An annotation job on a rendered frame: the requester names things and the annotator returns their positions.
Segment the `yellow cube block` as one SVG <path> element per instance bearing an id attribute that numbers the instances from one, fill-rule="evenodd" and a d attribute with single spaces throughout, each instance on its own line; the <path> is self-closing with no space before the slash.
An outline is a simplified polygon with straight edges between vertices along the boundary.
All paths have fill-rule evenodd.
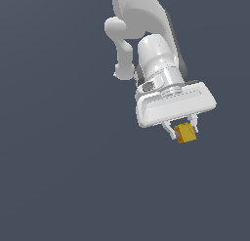
<path id="1" fill-rule="evenodd" d="M 196 134 L 190 123 L 179 124 L 174 128 L 177 134 L 178 143 L 196 140 Z"/>

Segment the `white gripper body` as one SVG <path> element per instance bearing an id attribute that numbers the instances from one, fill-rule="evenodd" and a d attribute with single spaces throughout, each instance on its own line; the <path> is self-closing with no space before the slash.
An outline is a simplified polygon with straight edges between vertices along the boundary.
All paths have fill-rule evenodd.
<path id="1" fill-rule="evenodd" d="M 163 98 L 159 92 L 141 96 L 137 118 L 143 128 L 199 114 L 216 107 L 216 101 L 203 82 L 186 85 L 179 94 Z"/>

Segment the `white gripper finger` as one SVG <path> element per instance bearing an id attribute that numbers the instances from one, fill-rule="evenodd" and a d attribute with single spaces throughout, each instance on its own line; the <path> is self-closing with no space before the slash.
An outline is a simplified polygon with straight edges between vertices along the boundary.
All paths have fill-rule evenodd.
<path id="1" fill-rule="evenodd" d="M 190 114 L 187 117 L 187 120 L 189 121 L 189 123 L 191 124 L 193 130 L 198 133 L 198 128 L 197 128 L 197 120 L 198 120 L 198 116 L 196 114 Z"/>
<path id="2" fill-rule="evenodd" d="M 167 131 L 167 133 L 170 135 L 172 140 L 175 140 L 176 137 L 176 132 L 174 129 L 171 127 L 171 122 L 170 121 L 164 121 L 162 123 L 163 128 Z"/>

